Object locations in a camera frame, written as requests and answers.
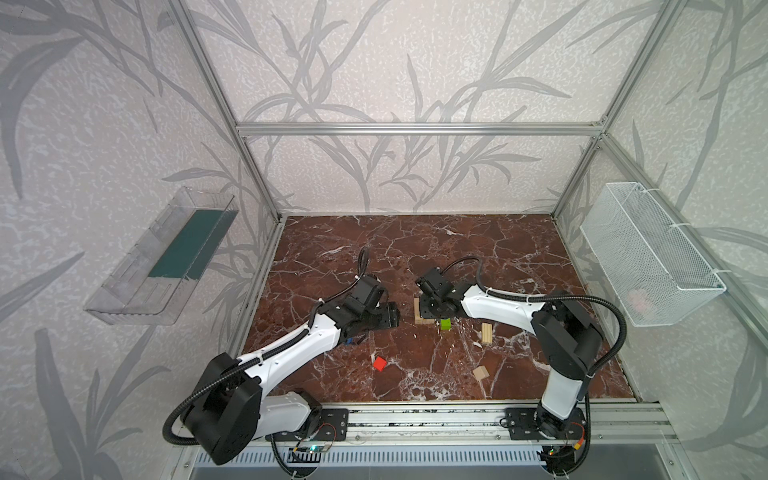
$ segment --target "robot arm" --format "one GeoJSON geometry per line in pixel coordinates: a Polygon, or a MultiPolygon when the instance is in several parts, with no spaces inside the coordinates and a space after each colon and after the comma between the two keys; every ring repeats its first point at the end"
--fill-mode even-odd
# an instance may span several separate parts
{"type": "Polygon", "coordinates": [[[237,359],[222,353],[211,360],[195,392],[166,421],[165,439],[175,445],[199,443],[221,465],[251,439],[281,431],[298,432],[301,437],[313,434],[322,408],[317,401],[305,392],[268,394],[302,365],[348,338],[398,326],[397,305],[379,304],[385,291],[375,277],[361,276],[350,295],[316,306],[309,322],[275,342],[237,359]],[[170,431],[174,414],[181,417],[193,439],[170,431]]]}
{"type": "Polygon", "coordinates": [[[423,292],[419,300],[422,318],[488,319],[538,337],[551,372],[537,408],[536,425],[543,436],[558,436],[571,422],[577,401],[584,398],[588,370],[603,342],[597,323],[584,307],[575,300],[537,302],[537,296],[527,296],[522,302],[498,298],[476,284],[454,285],[437,268],[416,284],[423,292]]]}

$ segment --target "marble surface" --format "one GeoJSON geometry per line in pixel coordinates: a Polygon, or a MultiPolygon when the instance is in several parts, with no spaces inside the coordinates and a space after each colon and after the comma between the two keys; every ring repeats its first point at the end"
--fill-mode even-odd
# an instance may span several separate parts
{"type": "MultiPolygon", "coordinates": [[[[565,288],[583,293],[548,215],[429,215],[291,217],[244,351],[266,345],[305,321],[314,299],[352,281],[360,247],[370,248],[368,273],[389,289],[402,314],[400,326],[370,333],[359,345],[316,357],[273,393],[304,389],[321,402],[387,400],[537,399],[549,365],[536,338],[493,323],[493,344],[480,344],[481,320],[454,319],[452,329],[416,325],[415,279],[432,266],[469,254],[483,257],[486,284],[525,293],[565,288]],[[389,364],[374,370],[381,356],[389,364]],[[477,381],[483,365],[490,376],[477,381]]],[[[453,280],[474,276],[457,266],[453,280]]],[[[632,391],[612,361],[590,386],[594,398],[627,398],[632,391]]]]}

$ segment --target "base mounting plate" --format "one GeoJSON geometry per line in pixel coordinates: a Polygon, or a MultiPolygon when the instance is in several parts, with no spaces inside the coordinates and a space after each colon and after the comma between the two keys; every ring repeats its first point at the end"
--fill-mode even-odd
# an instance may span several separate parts
{"type": "MultiPolygon", "coordinates": [[[[308,440],[308,444],[312,442],[341,442],[346,440],[346,427],[349,422],[349,410],[348,409],[322,409],[320,411],[320,430],[317,432],[311,440],[308,440]],[[334,438],[333,430],[336,429],[336,437],[334,438]]],[[[276,442],[298,442],[299,436],[295,432],[277,432],[274,434],[276,442]]]]}
{"type": "MultiPolygon", "coordinates": [[[[510,439],[543,440],[547,438],[536,429],[536,408],[511,407],[506,409],[504,414],[504,418],[499,423],[509,431],[510,439]]],[[[586,424],[581,409],[574,409],[568,420],[568,427],[560,432],[557,440],[578,440],[581,437],[581,429],[571,422],[586,424]]]]}

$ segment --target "red wire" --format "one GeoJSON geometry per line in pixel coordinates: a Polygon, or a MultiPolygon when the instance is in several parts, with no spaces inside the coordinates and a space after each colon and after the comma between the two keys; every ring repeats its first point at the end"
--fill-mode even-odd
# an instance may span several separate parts
{"type": "Polygon", "coordinates": [[[331,425],[330,423],[321,423],[320,426],[317,427],[317,432],[319,433],[320,430],[326,425],[328,425],[330,428],[333,429],[333,440],[331,440],[331,447],[333,447],[333,443],[336,441],[336,437],[338,436],[338,433],[336,433],[335,426],[331,425]]]}
{"type": "Polygon", "coordinates": [[[581,428],[581,437],[579,438],[579,442],[584,439],[584,434],[586,431],[584,430],[584,426],[581,423],[571,422],[573,425],[578,425],[581,428]]]}

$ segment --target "wall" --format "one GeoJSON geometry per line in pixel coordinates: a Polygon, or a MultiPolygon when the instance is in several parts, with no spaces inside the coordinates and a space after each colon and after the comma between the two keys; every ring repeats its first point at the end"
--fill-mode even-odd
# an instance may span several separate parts
{"type": "MultiPolygon", "coordinates": [[[[661,1],[188,4],[240,122],[592,122],[661,1]]],[[[579,137],[250,141],[280,208],[297,213],[548,212],[586,144],[579,137]],[[329,201],[330,191],[344,203],[329,201]]]]}
{"type": "MultiPolygon", "coordinates": [[[[689,1],[611,131],[763,305],[766,6],[689,1]]],[[[588,289],[613,297],[578,229],[608,181],[626,179],[598,154],[558,226],[588,289]]],[[[768,357],[722,299],[674,326],[630,326],[621,357],[636,391],[664,405],[701,478],[764,477],[768,357]]]]}
{"type": "Polygon", "coordinates": [[[157,478],[273,226],[163,2],[0,6],[0,478],[157,478]],[[240,213],[173,326],[83,311],[175,191],[240,213]]]}

